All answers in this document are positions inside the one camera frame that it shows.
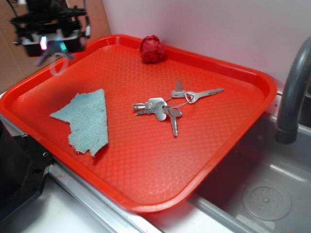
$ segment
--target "blue cloth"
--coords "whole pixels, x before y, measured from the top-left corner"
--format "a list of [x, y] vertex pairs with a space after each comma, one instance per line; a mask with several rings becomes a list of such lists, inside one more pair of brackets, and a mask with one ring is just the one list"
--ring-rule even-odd
[[61, 110], [51, 117], [69, 122], [69, 144], [77, 152], [90, 150], [92, 156], [108, 143], [107, 111], [104, 90], [77, 94]]

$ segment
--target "led light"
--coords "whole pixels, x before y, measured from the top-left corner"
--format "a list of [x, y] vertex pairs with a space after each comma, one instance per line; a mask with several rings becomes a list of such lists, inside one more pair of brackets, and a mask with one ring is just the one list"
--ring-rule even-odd
[[47, 37], [46, 36], [42, 36], [41, 37], [41, 41], [40, 41], [40, 46], [42, 50], [47, 50]]
[[62, 51], [67, 51], [66, 45], [63, 41], [59, 41], [59, 45], [60, 45], [60, 48], [62, 49]]

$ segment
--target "sink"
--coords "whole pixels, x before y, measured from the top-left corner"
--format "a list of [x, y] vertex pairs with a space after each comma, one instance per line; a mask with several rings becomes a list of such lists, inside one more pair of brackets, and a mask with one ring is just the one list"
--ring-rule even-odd
[[239, 232], [311, 232], [311, 131], [299, 126], [297, 141], [283, 145], [275, 122], [265, 113], [196, 190]]

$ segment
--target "key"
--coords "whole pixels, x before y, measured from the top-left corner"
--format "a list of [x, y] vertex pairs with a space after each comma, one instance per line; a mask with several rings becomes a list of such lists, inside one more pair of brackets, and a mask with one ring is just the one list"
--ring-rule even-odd
[[173, 128], [173, 134], [175, 137], [178, 136], [177, 132], [177, 117], [181, 117], [182, 113], [179, 108], [172, 108], [168, 106], [163, 107], [163, 112], [171, 118], [171, 124]]
[[185, 96], [186, 91], [182, 89], [181, 82], [178, 80], [176, 84], [176, 90], [171, 92], [172, 98], [183, 98]]
[[202, 91], [199, 93], [193, 92], [193, 91], [187, 91], [185, 93], [185, 97], [188, 101], [188, 103], [195, 103], [198, 101], [199, 98], [205, 97], [205, 96], [211, 96], [216, 93], [222, 92], [224, 89], [223, 88], [218, 88], [215, 90], [208, 90], [208, 91]]
[[163, 112], [163, 106], [167, 106], [167, 103], [165, 101], [158, 101], [154, 107], [146, 110], [140, 110], [136, 113], [136, 115], [139, 116], [146, 113], [154, 113], [159, 121], [163, 121], [166, 119], [166, 114]]
[[134, 103], [133, 110], [151, 109], [159, 101], [164, 101], [164, 99], [163, 98], [151, 98], [146, 103]]

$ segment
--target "key ring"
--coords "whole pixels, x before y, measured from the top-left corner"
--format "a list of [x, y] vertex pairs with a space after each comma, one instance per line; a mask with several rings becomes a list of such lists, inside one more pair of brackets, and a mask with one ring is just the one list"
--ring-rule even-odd
[[[191, 99], [190, 100], [188, 100], [187, 98], [187, 102], [185, 102], [185, 103], [182, 103], [182, 104], [180, 104], [180, 105], [177, 105], [177, 106], [174, 106], [174, 107], [171, 107], [171, 106], [168, 106], [167, 108], [179, 108], [179, 107], [181, 107], [181, 106], [184, 106], [184, 105], [186, 105], [187, 103], [190, 103], [191, 101], [192, 101], [192, 99], [193, 99], [193, 97], [194, 97], [194, 95], [190, 95], [190, 94], [188, 94], [189, 96], [191, 96]], [[165, 102], [168, 102], [168, 101], [170, 101], [170, 100], [172, 100], [173, 99], [173, 97], [170, 97], [168, 100], [166, 100]]]

